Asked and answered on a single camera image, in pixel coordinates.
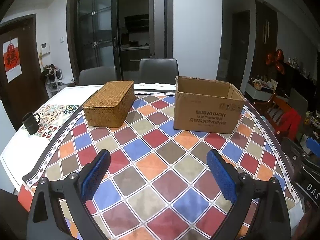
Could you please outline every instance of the wooden door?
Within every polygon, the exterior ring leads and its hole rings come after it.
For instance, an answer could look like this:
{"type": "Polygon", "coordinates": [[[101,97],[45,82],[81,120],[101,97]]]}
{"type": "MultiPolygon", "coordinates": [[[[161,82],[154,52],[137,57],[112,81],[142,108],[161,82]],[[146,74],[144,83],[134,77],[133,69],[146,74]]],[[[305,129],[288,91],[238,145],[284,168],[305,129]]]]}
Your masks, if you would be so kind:
{"type": "Polygon", "coordinates": [[[28,112],[35,112],[48,100],[40,81],[40,66],[36,49],[35,15],[0,26],[0,44],[18,38],[21,74],[8,82],[4,57],[0,60],[0,96],[9,119],[17,130],[28,112]]]}
{"type": "Polygon", "coordinates": [[[277,12],[266,4],[256,1],[256,13],[256,42],[250,74],[253,78],[268,76],[269,70],[274,69],[266,66],[266,58],[268,53],[276,53],[278,35],[277,12]]]}
{"type": "Polygon", "coordinates": [[[232,40],[228,65],[227,81],[240,89],[250,34],[250,11],[234,13],[232,15],[232,40]]]}

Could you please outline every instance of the blue square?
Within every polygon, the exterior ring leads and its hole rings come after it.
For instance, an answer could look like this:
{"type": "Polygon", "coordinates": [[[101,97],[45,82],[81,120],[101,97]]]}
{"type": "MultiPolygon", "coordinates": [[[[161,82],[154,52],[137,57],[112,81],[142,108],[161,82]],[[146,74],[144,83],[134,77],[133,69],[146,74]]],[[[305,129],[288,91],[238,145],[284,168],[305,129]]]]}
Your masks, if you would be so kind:
{"type": "Polygon", "coordinates": [[[135,109],[139,108],[139,107],[142,107],[142,106],[145,106],[147,103],[145,101],[143,101],[142,99],[138,99],[138,100],[135,100],[134,103],[133,103],[133,107],[135,109]]]}
{"type": "Polygon", "coordinates": [[[282,191],[284,191],[284,187],[285,187],[284,179],[281,176],[279,176],[278,174],[276,174],[276,173],[275,173],[275,177],[279,180],[281,188],[282,188],[282,191]]]}
{"type": "Polygon", "coordinates": [[[97,192],[95,193],[93,198],[100,210],[112,206],[114,203],[121,200],[120,194],[118,193],[110,179],[102,182],[99,185],[97,192]]]}
{"type": "Polygon", "coordinates": [[[163,98],[163,101],[166,101],[169,104],[174,104],[175,97],[166,97],[166,98],[163,98]]]}
{"type": "Polygon", "coordinates": [[[235,146],[231,142],[228,142],[224,147],[224,149],[222,150],[222,153],[225,156],[229,157],[231,160],[233,160],[236,163],[239,162],[242,152],[243,152],[242,149],[235,146]]]}
{"type": "Polygon", "coordinates": [[[177,133],[181,132],[181,130],[175,130],[173,128],[173,121],[172,120],[161,125],[159,128],[169,136],[175,136],[177,133]]]}
{"type": "Polygon", "coordinates": [[[84,148],[91,143],[92,143],[92,141],[91,141],[89,133],[85,133],[75,139],[75,144],[76,144],[77,150],[80,150],[81,148],[84,148]]]}
{"type": "Polygon", "coordinates": [[[190,131],[191,133],[193,133],[194,135],[198,136],[199,138],[203,138],[204,136],[206,136],[208,133],[207,132],[197,132],[197,131],[190,131]]]}
{"type": "Polygon", "coordinates": [[[272,152],[272,150],[271,150],[271,148],[270,148],[270,146],[269,146],[269,144],[268,144],[267,142],[266,142],[265,149],[266,149],[268,152],[271,152],[271,153],[273,154],[273,152],[272,152]]]}
{"type": "Polygon", "coordinates": [[[191,223],[196,221],[208,206],[209,202],[193,189],[189,189],[173,204],[173,207],[191,223]]]}
{"type": "Polygon", "coordinates": [[[127,144],[123,149],[133,161],[138,160],[140,157],[150,152],[150,148],[140,138],[127,144]]]}
{"type": "Polygon", "coordinates": [[[83,115],[78,119],[75,126],[84,122],[83,115]]]}

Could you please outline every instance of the decorative tile pattern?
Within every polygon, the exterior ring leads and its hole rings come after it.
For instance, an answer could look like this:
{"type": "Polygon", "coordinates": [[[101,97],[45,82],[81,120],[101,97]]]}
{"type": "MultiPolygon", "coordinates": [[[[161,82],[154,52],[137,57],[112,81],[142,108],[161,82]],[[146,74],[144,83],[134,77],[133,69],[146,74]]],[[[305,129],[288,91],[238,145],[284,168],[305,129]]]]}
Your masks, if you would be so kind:
{"type": "MultiPolygon", "coordinates": [[[[246,106],[232,134],[179,131],[173,129],[174,94],[137,94],[120,128],[90,127],[81,112],[27,185],[35,190],[41,176],[62,179],[108,149],[111,165],[86,206],[104,234],[116,240],[210,238],[231,207],[206,166],[211,149],[240,173],[263,180],[276,176],[288,209],[299,201],[278,152],[246,106]]],[[[255,207],[252,203],[239,236],[248,230],[255,207]]]]}

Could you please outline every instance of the kitchen counter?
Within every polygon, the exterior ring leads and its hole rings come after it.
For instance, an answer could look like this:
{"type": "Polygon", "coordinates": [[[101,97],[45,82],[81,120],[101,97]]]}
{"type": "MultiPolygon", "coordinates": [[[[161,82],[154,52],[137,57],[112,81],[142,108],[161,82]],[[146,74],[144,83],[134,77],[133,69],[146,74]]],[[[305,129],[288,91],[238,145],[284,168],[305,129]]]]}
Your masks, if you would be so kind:
{"type": "Polygon", "coordinates": [[[121,51],[124,51],[124,50],[149,49],[149,46],[136,46],[136,47],[127,47],[127,48],[121,47],[120,49],[121,49],[121,51]]]}

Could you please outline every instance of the poster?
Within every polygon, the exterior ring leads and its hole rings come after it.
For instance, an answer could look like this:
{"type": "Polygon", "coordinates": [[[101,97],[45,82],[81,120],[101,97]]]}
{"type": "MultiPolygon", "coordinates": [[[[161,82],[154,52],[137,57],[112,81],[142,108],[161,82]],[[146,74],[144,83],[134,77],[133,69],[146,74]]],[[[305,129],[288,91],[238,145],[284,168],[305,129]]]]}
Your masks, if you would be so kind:
{"type": "Polygon", "coordinates": [[[18,38],[7,41],[3,44],[3,59],[8,82],[22,74],[18,49],[18,38]]]}

